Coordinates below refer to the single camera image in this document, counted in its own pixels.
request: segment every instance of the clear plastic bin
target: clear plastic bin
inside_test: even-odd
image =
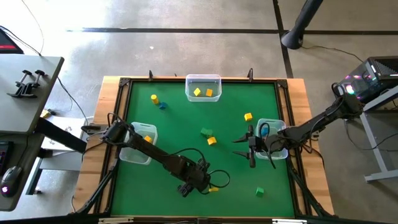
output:
[[[200,96],[193,93],[196,88]],[[213,95],[206,96],[207,89],[213,90]],[[185,94],[191,102],[217,102],[221,96],[221,77],[216,74],[189,74],[185,79]]]
[[[263,123],[268,123],[269,124],[269,135],[271,134],[277,134],[278,131],[283,130],[286,128],[286,124],[284,121],[281,120],[275,120],[275,119],[265,119],[265,118],[261,118],[258,122],[257,122],[257,127],[256,127],[256,136],[258,136],[259,133],[259,128],[260,125]],[[279,152],[274,152],[272,153],[271,157],[272,160],[279,160],[279,159],[286,159],[288,154],[287,149],[283,149],[282,151]],[[259,159],[268,159],[268,156],[265,152],[256,152],[256,156]]]
[[[135,132],[137,134],[141,135],[143,138],[145,136],[149,136],[150,138],[152,138],[152,144],[153,145],[156,144],[157,140],[156,126],[151,124],[139,123],[139,122],[133,122],[131,124],[134,126]],[[127,133],[126,137],[124,138],[124,142],[127,142],[128,139],[129,139],[129,134]],[[149,165],[150,161],[152,160],[152,158],[150,158],[149,156],[131,147],[122,148],[120,151],[119,158],[126,162],[132,162],[141,165]]]

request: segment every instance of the pc with rgb lights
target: pc with rgb lights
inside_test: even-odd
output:
[[[398,56],[369,57],[340,82],[342,90],[356,95],[362,103],[368,103],[390,88],[398,85]]]

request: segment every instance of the keyboard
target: keyboard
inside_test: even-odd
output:
[[[13,142],[0,141],[0,175],[6,172],[7,161],[9,160]]]

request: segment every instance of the green mat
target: green mat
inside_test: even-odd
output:
[[[248,144],[232,143],[240,138],[248,124],[256,127],[260,118],[278,119],[275,90],[272,84],[223,83],[223,93],[216,103],[192,103],[185,96],[184,83],[134,83],[127,122],[153,124],[157,127],[156,146],[169,153],[195,147],[210,162],[209,171],[223,169],[231,183],[202,195],[194,190],[186,198],[178,192],[182,182],[172,177],[156,161],[139,165],[121,161],[113,198],[112,215],[200,216],[200,217],[293,217],[286,163],[256,159],[257,167],[233,151],[247,151]],[[150,100],[156,94],[168,104],[160,110]],[[245,113],[253,120],[246,122]],[[209,146],[200,131],[212,129],[217,144]],[[182,153],[197,161],[194,151]],[[223,185],[225,174],[211,176],[211,182]],[[257,197],[262,187],[264,196]]]

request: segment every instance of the computer mouse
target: computer mouse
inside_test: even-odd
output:
[[[17,166],[9,168],[1,179],[1,195],[3,197],[14,196],[18,191],[21,177],[22,168]]]

